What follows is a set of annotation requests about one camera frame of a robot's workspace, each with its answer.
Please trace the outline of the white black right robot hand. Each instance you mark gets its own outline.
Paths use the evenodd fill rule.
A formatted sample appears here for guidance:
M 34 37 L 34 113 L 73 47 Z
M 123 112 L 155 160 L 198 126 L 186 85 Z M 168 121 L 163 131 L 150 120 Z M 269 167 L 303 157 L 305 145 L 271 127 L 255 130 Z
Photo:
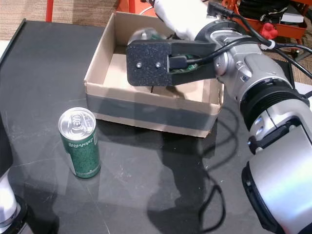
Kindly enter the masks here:
M 200 0 L 155 0 L 152 4 L 156 15 L 181 39 L 195 40 L 215 20 L 207 17 L 207 5 Z

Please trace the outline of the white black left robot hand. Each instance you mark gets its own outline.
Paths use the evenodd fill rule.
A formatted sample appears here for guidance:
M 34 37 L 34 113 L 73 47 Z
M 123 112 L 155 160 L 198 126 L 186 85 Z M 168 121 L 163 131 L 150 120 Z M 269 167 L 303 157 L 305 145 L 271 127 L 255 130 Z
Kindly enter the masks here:
M 6 222 L 17 208 L 14 192 L 8 180 L 13 164 L 12 150 L 5 127 L 0 119 L 0 222 Z

